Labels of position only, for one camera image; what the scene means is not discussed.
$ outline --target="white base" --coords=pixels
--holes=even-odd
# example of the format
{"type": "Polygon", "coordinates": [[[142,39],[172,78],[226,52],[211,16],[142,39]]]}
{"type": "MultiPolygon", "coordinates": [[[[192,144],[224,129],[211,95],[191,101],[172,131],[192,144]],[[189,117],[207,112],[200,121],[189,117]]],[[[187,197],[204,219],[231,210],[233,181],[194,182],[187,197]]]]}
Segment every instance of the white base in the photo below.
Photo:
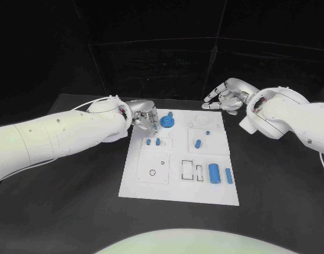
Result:
{"type": "Polygon", "coordinates": [[[133,128],[119,197],[239,205],[221,113],[161,109],[159,117],[169,111],[172,128],[159,126],[156,134],[133,128]],[[194,180],[182,179],[182,160],[192,161],[194,180]],[[210,164],[218,164],[220,184],[210,183],[210,164]],[[197,180],[197,165],[202,166],[202,181],[197,180]],[[231,169],[233,184],[227,183],[226,168],[231,169]]]}

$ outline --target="black table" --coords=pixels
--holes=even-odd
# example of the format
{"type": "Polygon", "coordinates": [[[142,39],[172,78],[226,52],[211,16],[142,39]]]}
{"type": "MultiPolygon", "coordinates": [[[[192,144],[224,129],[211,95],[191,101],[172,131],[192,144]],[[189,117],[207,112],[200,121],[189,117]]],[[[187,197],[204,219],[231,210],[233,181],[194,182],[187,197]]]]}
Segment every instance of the black table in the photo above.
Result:
{"type": "MultiPolygon", "coordinates": [[[[51,113],[96,96],[62,94],[51,113]]],[[[201,102],[155,99],[158,108],[201,102]]],[[[94,253],[148,231],[237,233],[298,253],[324,254],[324,169],[292,133],[272,140],[223,113],[240,206],[117,197],[129,137],[29,169],[0,185],[0,253],[94,253]]]]}

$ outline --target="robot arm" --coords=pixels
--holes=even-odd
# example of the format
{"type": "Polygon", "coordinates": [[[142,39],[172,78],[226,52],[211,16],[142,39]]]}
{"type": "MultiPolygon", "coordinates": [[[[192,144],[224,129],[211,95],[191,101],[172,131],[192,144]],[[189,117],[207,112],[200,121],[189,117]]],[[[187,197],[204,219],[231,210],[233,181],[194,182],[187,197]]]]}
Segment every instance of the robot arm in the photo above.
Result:
{"type": "Polygon", "coordinates": [[[126,137],[132,124],[152,130],[158,122],[148,100],[124,103],[107,97],[85,112],[75,109],[0,127],[0,180],[29,165],[126,137]]]}
{"type": "Polygon", "coordinates": [[[240,126],[253,134],[257,130],[272,139],[292,131],[306,147],[324,153],[324,103],[309,103],[289,88],[259,90],[240,79],[230,78],[205,98],[208,102],[218,95],[220,102],[204,103],[202,108],[224,109],[237,114],[247,104],[240,126]]]}

